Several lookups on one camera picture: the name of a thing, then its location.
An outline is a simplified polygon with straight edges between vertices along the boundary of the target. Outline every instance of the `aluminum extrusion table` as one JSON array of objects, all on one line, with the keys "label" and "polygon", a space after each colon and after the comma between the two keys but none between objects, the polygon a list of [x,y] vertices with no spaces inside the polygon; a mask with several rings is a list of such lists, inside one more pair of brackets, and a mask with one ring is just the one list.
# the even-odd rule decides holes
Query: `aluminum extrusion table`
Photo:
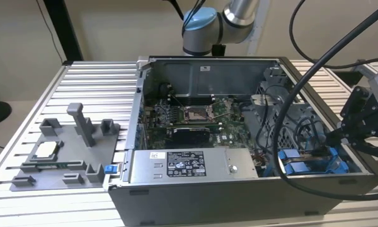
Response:
[{"label": "aluminum extrusion table", "polygon": [[[312,66],[307,61],[292,63],[302,74]],[[310,83],[340,117],[352,89],[328,69],[322,69]],[[82,61],[62,67],[0,155],[0,227],[124,226],[103,188],[11,192],[10,187],[20,171],[18,167],[26,161],[40,136],[39,124],[43,119],[56,117],[62,124],[72,124],[72,117],[67,114],[71,102],[84,104],[84,115],[92,118],[94,123],[112,118],[122,125],[114,162],[123,161],[135,89],[136,62]],[[378,145],[378,139],[371,142]],[[326,216],[200,226],[340,225],[378,226],[378,201],[346,201]]]}]

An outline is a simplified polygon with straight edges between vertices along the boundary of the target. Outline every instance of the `blue button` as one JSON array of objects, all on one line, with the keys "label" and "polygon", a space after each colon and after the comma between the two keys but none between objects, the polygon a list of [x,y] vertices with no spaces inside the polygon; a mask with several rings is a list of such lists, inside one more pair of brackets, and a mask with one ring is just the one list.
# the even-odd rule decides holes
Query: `blue button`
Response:
[{"label": "blue button", "polygon": [[118,174],[119,173],[119,167],[115,165],[107,165],[104,169],[106,174]]}]

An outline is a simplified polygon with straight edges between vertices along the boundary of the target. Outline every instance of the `power supply label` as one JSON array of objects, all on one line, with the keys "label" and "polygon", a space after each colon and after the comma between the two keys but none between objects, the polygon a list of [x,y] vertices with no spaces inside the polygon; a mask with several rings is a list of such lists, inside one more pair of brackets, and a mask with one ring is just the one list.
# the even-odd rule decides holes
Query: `power supply label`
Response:
[{"label": "power supply label", "polygon": [[167,165],[170,177],[207,175],[203,151],[168,152]]}]

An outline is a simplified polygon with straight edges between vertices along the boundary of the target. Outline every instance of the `white component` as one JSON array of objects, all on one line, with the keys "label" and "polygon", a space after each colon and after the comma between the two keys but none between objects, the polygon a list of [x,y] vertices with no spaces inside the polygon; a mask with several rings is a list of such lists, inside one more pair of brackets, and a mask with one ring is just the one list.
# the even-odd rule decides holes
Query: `white component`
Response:
[{"label": "white component", "polygon": [[211,71],[211,66],[202,66],[202,72]]},{"label": "white component", "polygon": [[36,150],[36,157],[50,157],[59,149],[58,142],[44,142],[39,145]]},{"label": "white component", "polygon": [[151,152],[151,159],[166,159],[166,152]]}]

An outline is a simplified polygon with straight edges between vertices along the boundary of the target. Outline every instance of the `white wall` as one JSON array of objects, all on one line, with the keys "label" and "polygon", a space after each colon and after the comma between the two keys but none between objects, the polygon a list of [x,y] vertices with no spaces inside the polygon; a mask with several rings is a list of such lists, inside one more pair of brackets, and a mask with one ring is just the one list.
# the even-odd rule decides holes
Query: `white wall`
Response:
[{"label": "white wall", "polygon": [[[179,0],[183,11],[195,0]],[[208,0],[223,10],[230,0]],[[87,60],[134,61],[139,55],[182,55],[183,21],[162,0],[68,0],[71,19]],[[228,55],[247,54],[248,43],[228,46]]]},{"label": "white wall", "polygon": [[[227,2],[208,0],[207,6],[220,10]],[[195,0],[179,3],[187,11]],[[299,0],[272,0],[259,56],[300,59],[288,36],[298,3]],[[67,0],[67,6],[87,60],[135,61],[139,55],[183,54],[182,21],[167,1]],[[377,8],[378,0],[308,0],[296,20],[296,39],[306,52],[320,57]],[[247,50],[248,43],[232,44],[227,54],[246,55]],[[378,22],[332,62],[351,63],[377,56]],[[0,0],[0,100],[38,99],[59,68],[36,1]]]},{"label": "white wall", "polygon": [[[272,0],[258,54],[302,59],[290,37],[290,19],[300,0]],[[315,59],[330,50],[348,32],[378,9],[378,0],[308,0],[295,22],[300,48]],[[350,64],[378,57],[378,21],[352,41],[331,61]]]},{"label": "white wall", "polygon": [[38,99],[60,65],[36,1],[0,0],[0,100]]}]

